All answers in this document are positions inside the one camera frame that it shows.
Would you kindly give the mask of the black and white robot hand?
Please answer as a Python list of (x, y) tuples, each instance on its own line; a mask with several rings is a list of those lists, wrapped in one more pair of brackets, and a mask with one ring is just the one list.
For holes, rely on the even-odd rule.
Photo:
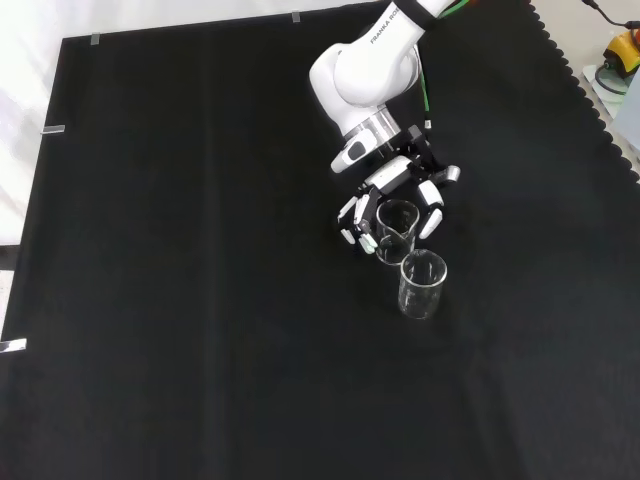
[(426, 134), (417, 126), (380, 143), (370, 130), (363, 130), (348, 140), (331, 163), (331, 171), (352, 197), (337, 215), (337, 227), (352, 246), (364, 253), (377, 252), (382, 243), (376, 214), (379, 205), (409, 185), (417, 188), (426, 215), (418, 238), (431, 236), (441, 224), (445, 202), (441, 190), (454, 184), (461, 170), (439, 162)]

